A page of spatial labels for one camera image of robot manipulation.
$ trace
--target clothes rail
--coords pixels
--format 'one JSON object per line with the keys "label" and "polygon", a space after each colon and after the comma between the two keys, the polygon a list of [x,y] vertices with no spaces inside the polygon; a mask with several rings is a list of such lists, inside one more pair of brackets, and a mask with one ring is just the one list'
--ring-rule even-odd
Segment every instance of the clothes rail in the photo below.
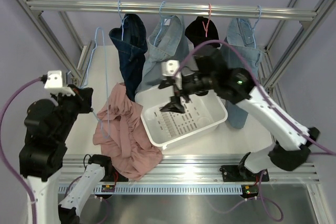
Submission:
{"label": "clothes rail", "polygon": [[[71,12],[118,12],[117,1],[79,1],[79,0],[29,0],[31,10],[55,10]],[[121,2],[122,13],[158,14],[161,3],[155,2]],[[316,12],[297,8],[262,7],[261,18],[312,21]],[[208,15],[209,4],[165,3],[162,13],[168,15]],[[212,5],[213,17],[246,17],[258,18],[257,6],[222,6]]]}

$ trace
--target perforated metal strip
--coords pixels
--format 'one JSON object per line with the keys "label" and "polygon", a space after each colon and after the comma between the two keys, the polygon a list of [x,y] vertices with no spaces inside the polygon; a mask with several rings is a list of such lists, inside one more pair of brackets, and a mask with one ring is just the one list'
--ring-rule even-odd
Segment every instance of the perforated metal strip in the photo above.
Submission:
{"label": "perforated metal strip", "polygon": [[[59,194],[65,194],[68,184],[60,184]],[[97,185],[95,194],[116,195],[241,195],[241,185],[128,185],[119,184],[114,192],[102,190],[103,185]]]}

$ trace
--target light blue jeans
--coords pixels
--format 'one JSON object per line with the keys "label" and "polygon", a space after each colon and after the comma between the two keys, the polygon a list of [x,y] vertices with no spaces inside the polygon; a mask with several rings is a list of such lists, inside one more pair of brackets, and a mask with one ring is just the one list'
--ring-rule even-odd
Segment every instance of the light blue jeans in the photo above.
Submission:
{"label": "light blue jeans", "polygon": [[161,62],[168,60],[182,61],[189,54],[187,38],[184,35],[183,16],[174,16],[168,26],[163,25],[162,30],[154,41],[161,28],[161,21],[156,26],[154,32],[149,36],[148,53],[142,70],[142,81],[137,92],[147,90],[152,86],[160,84],[163,80]]}
{"label": "light blue jeans", "polygon": [[[251,67],[253,75],[257,78],[259,63],[261,62],[264,53],[259,49],[254,48],[252,31],[250,30],[248,24],[251,27],[248,19],[232,19],[227,30],[225,41],[234,46],[240,52]],[[221,52],[229,68],[244,67],[236,54],[229,48],[223,45],[221,47]],[[226,109],[229,124],[233,128],[242,129],[245,125],[248,113],[238,106],[233,105],[229,101],[226,101]]]}

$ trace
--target pink cloth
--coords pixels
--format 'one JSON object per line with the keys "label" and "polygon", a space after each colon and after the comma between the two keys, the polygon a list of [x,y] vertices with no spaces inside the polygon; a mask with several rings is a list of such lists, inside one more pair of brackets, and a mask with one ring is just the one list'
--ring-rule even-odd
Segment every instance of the pink cloth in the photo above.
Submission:
{"label": "pink cloth", "polygon": [[109,96],[110,136],[108,136],[107,103],[98,112],[93,144],[100,144],[101,154],[111,157],[112,165],[126,178],[139,180],[161,160],[161,151],[148,139],[142,124],[142,106],[126,95],[124,84],[116,84]]}

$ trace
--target dark blue jeans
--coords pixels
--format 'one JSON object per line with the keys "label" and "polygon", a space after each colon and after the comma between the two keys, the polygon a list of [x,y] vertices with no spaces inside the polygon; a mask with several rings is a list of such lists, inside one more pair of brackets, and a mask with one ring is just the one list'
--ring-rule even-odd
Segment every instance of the dark blue jeans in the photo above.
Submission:
{"label": "dark blue jeans", "polygon": [[122,28],[110,31],[110,38],[118,50],[120,71],[124,79],[127,96],[134,101],[135,91],[142,80],[142,69],[147,52],[146,28],[136,14],[125,14],[124,36]]}

